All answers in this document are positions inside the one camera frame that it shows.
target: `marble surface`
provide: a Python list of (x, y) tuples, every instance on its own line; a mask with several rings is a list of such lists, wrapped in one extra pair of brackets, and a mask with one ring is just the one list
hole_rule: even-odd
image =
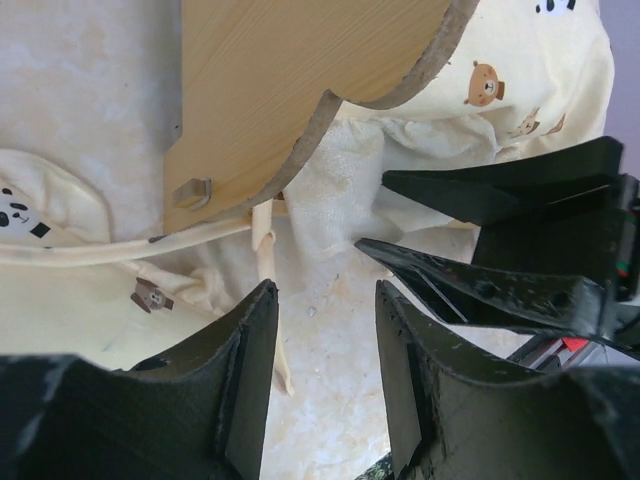
[[(0, 2), (0, 147), (39, 154), (101, 192), (114, 240), (160, 233), (162, 156), (180, 133), (179, 0)], [(389, 450), (374, 329), (386, 272), (355, 250), (304, 266), (276, 224), (282, 332), (296, 388), (274, 386), (262, 478), (351, 479)], [(468, 258), (470, 232), (407, 244)], [(257, 281), (248, 235), (209, 246), (239, 299)], [(164, 259), (175, 271), (184, 256)], [(500, 355), (523, 339), (464, 330)]]

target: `bear print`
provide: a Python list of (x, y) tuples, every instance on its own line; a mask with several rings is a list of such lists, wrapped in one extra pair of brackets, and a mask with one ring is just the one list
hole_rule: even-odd
[(173, 300), (168, 299), (155, 283), (144, 278), (136, 278), (136, 289), (131, 294), (131, 300), (147, 313), (163, 308), (173, 310)]
[(562, 130), (564, 128), (564, 121), (566, 118), (567, 118), (567, 114), (565, 113), (560, 119), (560, 121), (558, 122), (558, 124), (555, 127), (553, 127), (551, 130), (549, 130), (547, 133), (545, 133), (545, 135), (553, 135), (554, 133), (558, 133), (560, 130)]
[(576, 8), (576, 0), (540, 0), (536, 5), (536, 13), (545, 13), (559, 17)]
[(40, 216), (13, 197), (9, 188), (2, 189), (0, 196), (0, 232), (12, 237), (22, 237), (30, 233), (42, 238), (51, 230), (40, 221)]
[(531, 113), (527, 115), (527, 118), (525, 118), (515, 130), (509, 132), (509, 136), (511, 138), (518, 138), (529, 135), (530, 133), (536, 131), (540, 126), (540, 122), (536, 121), (536, 116), (538, 115), (539, 111), (540, 107), (534, 108)]
[(465, 105), (486, 107), (495, 99), (504, 98), (504, 82), (498, 79), (498, 74), (491, 65), (473, 62), (473, 74), (469, 82), (469, 97)]

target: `gray wall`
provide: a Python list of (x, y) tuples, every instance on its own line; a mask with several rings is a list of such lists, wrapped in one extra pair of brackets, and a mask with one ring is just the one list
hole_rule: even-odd
[(640, 1), (601, 0), (616, 65), (605, 133), (626, 145), (624, 171), (640, 177)]

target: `wooden board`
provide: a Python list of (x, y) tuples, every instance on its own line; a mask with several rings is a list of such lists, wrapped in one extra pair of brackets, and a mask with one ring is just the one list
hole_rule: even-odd
[[(165, 230), (273, 198), (342, 99), (375, 109), (409, 100), (447, 62), (478, 1), (183, 0), (183, 134), (165, 157)], [(175, 206), (194, 179), (211, 180), (210, 200)]]

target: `red object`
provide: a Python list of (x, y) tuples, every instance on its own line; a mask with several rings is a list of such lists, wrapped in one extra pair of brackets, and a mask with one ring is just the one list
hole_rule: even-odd
[(563, 338), (562, 343), (564, 346), (569, 349), (570, 352), (577, 352), (582, 347), (584, 347), (589, 340), (585, 340), (584, 338)]

